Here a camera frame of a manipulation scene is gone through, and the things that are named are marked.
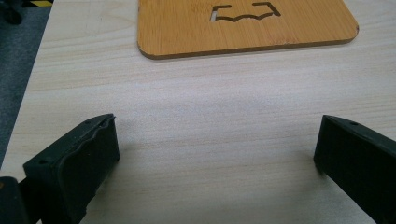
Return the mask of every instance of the table surface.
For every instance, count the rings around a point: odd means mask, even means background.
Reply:
[[[350,44],[152,61],[136,0],[57,0],[0,175],[114,113],[121,159],[82,223],[374,223],[313,163],[323,114],[396,139],[396,3]]]

